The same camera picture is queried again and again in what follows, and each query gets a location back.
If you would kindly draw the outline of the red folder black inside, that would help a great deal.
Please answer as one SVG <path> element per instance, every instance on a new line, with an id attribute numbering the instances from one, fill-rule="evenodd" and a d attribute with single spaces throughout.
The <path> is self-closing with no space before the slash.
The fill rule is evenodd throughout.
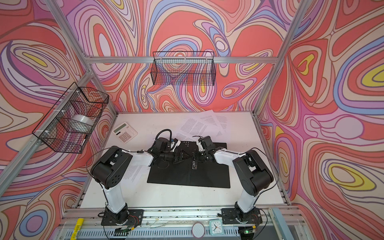
<path id="1" fill-rule="evenodd" d="M 186 151 L 190 158 L 174 165 L 177 150 Z M 161 159 L 156 164 L 151 163 L 147 183 L 229 189 L 231 182 L 227 165 L 217 164 L 214 161 L 197 162 L 198 168 L 192 169 L 192 154 L 195 150 L 199 151 L 197 143 L 182 141 L 173 152 L 161 154 Z"/>

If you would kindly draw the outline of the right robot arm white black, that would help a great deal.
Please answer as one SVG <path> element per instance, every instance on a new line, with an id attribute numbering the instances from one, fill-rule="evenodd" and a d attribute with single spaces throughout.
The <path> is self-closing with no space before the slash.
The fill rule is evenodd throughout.
<path id="1" fill-rule="evenodd" d="M 243 191 L 235 202 L 234 216 L 222 214 L 222 218 L 247 223 L 255 214 L 255 203 L 259 196 L 274 181 L 272 172 L 254 149 L 243 153 L 229 151 L 216 146 L 209 136 L 199 136 L 197 146 L 199 160 L 214 161 L 236 170 Z"/>

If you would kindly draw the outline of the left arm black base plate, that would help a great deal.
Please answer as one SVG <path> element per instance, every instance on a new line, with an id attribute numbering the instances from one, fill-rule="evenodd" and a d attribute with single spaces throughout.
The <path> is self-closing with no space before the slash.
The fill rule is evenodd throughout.
<path id="1" fill-rule="evenodd" d="M 115 214 L 108 208 L 105 208 L 102 216 L 102 226 L 131 226 L 137 227 L 142 224 L 144 210 L 142 209 L 122 209 Z"/>

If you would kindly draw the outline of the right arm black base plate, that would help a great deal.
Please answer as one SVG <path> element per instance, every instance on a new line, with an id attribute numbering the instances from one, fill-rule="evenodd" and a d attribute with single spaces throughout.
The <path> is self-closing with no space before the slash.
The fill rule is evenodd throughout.
<path id="1" fill-rule="evenodd" d="M 247 213 L 236 208 L 223 208 L 218 216 L 222 218 L 224 225 L 253 224 L 258 226 L 263 223 L 261 211 L 258 208 L 253 208 Z"/>

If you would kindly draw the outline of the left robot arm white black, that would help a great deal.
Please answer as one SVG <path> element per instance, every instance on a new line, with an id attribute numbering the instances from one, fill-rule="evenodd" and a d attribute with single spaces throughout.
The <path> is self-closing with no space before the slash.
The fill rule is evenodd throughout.
<path id="1" fill-rule="evenodd" d="M 129 151 L 118 146 L 106 148 L 106 152 L 91 168 L 90 176 L 101 185 L 107 201 L 102 226 L 126 225 L 133 218 L 135 225 L 141 222 L 134 214 L 130 214 L 128 204 L 124 200 L 121 181 L 128 169 L 134 165 L 150 166 L 161 154 L 174 157 L 174 150 L 181 144 L 177 139 L 158 138 L 147 151 Z"/>

